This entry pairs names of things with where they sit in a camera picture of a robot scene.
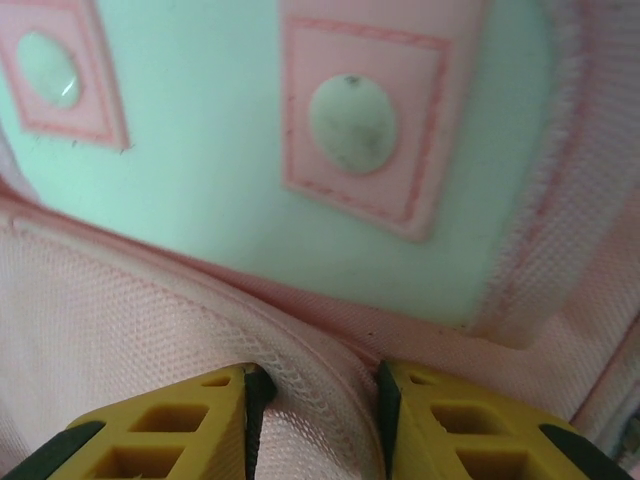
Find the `black rubber edge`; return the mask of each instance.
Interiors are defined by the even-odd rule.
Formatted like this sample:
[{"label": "black rubber edge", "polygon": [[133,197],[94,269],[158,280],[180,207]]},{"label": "black rubber edge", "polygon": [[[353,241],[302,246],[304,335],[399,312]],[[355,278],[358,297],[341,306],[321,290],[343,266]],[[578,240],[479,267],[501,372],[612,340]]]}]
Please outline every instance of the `black rubber edge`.
[{"label": "black rubber edge", "polygon": [[246,434],[245,434],[245,468],[247,480],[253,480],[258,464],[260,450],[260,433],[262,418],[267,408],[278,393],[273,380],[264,370],[255,370],[244,376],[246,391]]},{"label": "black rubber edge", "polygon": [[633,480],[586,438],[556,425],[545,424],[539,428],[589,480]]},{"label": "black rubber edge", "polygon": [[393,472],[393,453],[396,449],[398,435],[398,420],[400,418],[400,402],[402,394],[393,378],[391,367],[387,362],[381,362],[378,367],[378,429],[384,454],[387,479],[391,479]]},{"label": "black rubber edge", "polygon": [[46,480],[104,426],[103,422],[87,422],[60,432],[2,480]]}]

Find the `white oval button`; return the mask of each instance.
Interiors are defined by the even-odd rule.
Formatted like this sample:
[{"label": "white oval button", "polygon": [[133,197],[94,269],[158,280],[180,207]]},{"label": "white oval button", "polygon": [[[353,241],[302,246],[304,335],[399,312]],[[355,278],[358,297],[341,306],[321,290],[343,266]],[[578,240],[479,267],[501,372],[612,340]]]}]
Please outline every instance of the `white oval button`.
[{"label": "white oval button", "polygon": [[18,61],[31,87],[49,103],[71,108],[80,98],[80,79],[69,52],[52,38],[31,32],[20,40]]},{"label": "white oval button", "polygon": [[398,133],[391,100],[362,75],[339,75],[320,85],[309,116],[315,143],[349,173],[371,173],[393,154]]}]

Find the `mint green panel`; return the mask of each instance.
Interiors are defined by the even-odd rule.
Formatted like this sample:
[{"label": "mint green panel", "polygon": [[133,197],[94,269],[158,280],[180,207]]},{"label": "mint green panel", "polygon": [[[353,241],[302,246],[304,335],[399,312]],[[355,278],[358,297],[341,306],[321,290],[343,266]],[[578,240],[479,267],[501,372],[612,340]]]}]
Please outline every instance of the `mint green panel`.
[{"label": "mint green panel", "polygon": [[537,1],[494,2],[437,219],[421,244],[281,187],[275,0],[99,7],[130,150],[21,132],[0,79],[3,127],[47,205],[288,285],[451,326],[469,321],[548,116],[553,55]]}]

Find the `pink square patch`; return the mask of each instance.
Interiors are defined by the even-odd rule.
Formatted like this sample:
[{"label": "pink square patch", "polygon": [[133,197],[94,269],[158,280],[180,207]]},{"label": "pink square patch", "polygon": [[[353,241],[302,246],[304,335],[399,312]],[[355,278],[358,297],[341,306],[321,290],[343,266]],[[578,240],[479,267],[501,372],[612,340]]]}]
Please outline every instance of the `pink square patch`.
[{"label": "pink square patch", "polygon": [[[410,2],[414,9],[418,5],[422,10],[395,19],[384,15],[388,4],[358,2],[351,8],[351,4],[330,1],[330,5],[323,4],[325,11],[319,12],[350,21],[306,16],[319,8],[311,1],[284,2],[284,183],[408,240],[421,241],[427,235],[449,161],[483,4],[453,0],[454,9],[473,7],[456,23],[451,20],[455,10],[448,11],[450,7],[442,7],[439,1]],[[432,15],[436,20],[416,25],[416,18],[429,17],[425,11],[429,6],[445,20]],[[387,23],[393,26],[414,22],[409,25],[413,30],[417,26],[427,33],[351,21],[359,12],[376,8],[381,10],[380,18],[388,18]],[[402,10],[402,5],[394,9]],[[471,32],[463,42],[454,40],[461,37],[457,35],[460,30]],[[388,161],[371,173],[340,169],[325,156],[312,133],[314,94],[327,80],[345,74],[375,82],[390,98],[396,114],[395,149]]]},{"label": "pink square patch", "polygon": [[[23,72],[18,46],[31,33],[54,40],[73,59],[81,90],[71,108],[45,100]],[[92,0],[0,0],[0,60],[25,130],[129,147],[109,50]]]}]

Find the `pink backpack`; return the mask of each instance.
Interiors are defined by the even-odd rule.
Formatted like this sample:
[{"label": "pink backpack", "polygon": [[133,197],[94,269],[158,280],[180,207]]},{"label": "pink backpack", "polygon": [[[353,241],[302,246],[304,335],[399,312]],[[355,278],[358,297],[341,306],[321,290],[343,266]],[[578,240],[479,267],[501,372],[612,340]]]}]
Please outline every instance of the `pink backpack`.
[{"label": "pink backpack", "polygon": [[0,134],[0,474],[83,413],[255,362],[280,392],[257,478],[382,479],[372,372],[385,358],[567,419],[631,471],[640,452],[630,440],[640,407],[640,4],[560,4],[579,4],[554,10],[559,25],[582,29],[581,43],[556,32],[569,59],[558,96],[576,100],[557,103],[481,308],[462,331],[53,211]]}]

